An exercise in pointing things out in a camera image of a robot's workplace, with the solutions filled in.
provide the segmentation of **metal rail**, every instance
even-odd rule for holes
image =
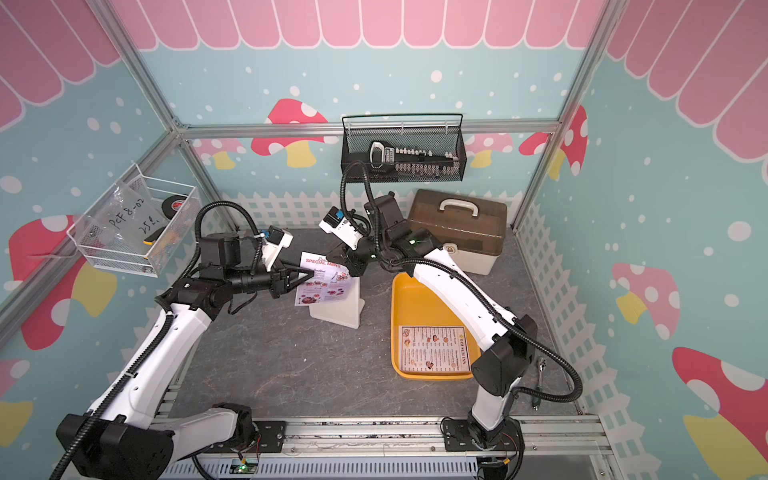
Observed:
[[[523,218],[525,218],[525,215],[528,214],[528,208],[536,197],[536,193],[538,193],[541,188],[549,164],[560,149],[560,144],[565,138],[565,133],[568,131],[568,128],[578,111],[584,92],[587,90],[589,82],[592,80],[594,72],[600,64],[600,59],[605,51],[605,47],[608,45],[608,41],[611,39],[616,25],[618,25],[627,3],[628,0],[608,0],[605,3],[603,12],[600,16],[600,21],[592,32],[592,36],[589,40],[589,47],[584,53],[584,57],[581,59],[581,64],[579,65],[577,74],[571,84],[571,89],[568,91],[568,97],[565,100],[563,111],[560,115],[561,127],[550,137],[547,147],[544,150],[544,154],[541,156],[541,161],[539,161],[536,166],[533,177],[531,177],[531,182],[525,190],[523,201],[520,203],[520,208],[518,208],[518,212],[516,213],[514,220],[512,220],[511,226],[513,230],[517,230],[517,227],[520,225]]]

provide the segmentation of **menu paper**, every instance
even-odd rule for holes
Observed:
[[[469,351],[463,326],[401,326],[400,370],[467,373]]]
[[[349,295],[352,279],[345,266],[329,262],[324,255],[302,252],[301,267],[315,270],[315,276],[296,288],[294,306],[338,302]]]

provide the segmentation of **yellow tray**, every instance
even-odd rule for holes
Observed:
[[[429,288],[407,273],[392,281],[392,324],[390,327],[392,367],[413,380],[466,380],[472,373],[405,373],[400,369],[400,326],[464,326],[461,320]],[[475,337],[465,328],[469,362],[480,357]]]

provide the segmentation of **brown toolbox lid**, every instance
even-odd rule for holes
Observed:
[[[443,243],[492,255],[502,253],[507,205],[483,198],[419,190],[408,215],[411,230],[425,228]]]

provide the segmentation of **menu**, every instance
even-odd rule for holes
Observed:
[[[400,370],[418,373],[469,372],[463,326],[401,326]]]

